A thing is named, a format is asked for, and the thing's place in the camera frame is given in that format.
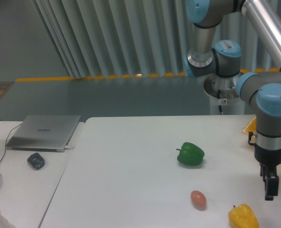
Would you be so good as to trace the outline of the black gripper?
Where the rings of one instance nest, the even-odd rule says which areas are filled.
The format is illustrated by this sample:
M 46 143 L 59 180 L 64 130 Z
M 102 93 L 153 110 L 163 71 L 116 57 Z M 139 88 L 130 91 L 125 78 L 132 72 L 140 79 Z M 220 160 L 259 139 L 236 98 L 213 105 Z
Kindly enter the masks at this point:
M 281 135 L 270 137 L 249 132 L 248 144 L 254 147 L 254 157 L 261 167 L 260 176 L 265 177 L 265 200 L 272 201 L 279 190 L 276 167 L 281 164 Z

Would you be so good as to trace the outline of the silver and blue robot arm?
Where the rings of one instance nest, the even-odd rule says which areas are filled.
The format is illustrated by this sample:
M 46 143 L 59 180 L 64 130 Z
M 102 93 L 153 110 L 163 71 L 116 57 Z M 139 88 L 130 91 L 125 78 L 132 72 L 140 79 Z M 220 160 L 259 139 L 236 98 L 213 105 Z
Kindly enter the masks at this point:
M 239 45 L 231 40 L 213 44 L 225 15 L 240 12 L 249 20 L 275 64 L 275 70 L 241 73 Z M 278 195 L 277 166 L 281 164 L 281 19 L 268 0 L 188 0 L 186 14 L 194 25 L 191 49 L 183 61 L 191 78 L 208 76 L 218 100 L 231 89 L 255 113 L 254 147 L 264 181 L 265 199 Z

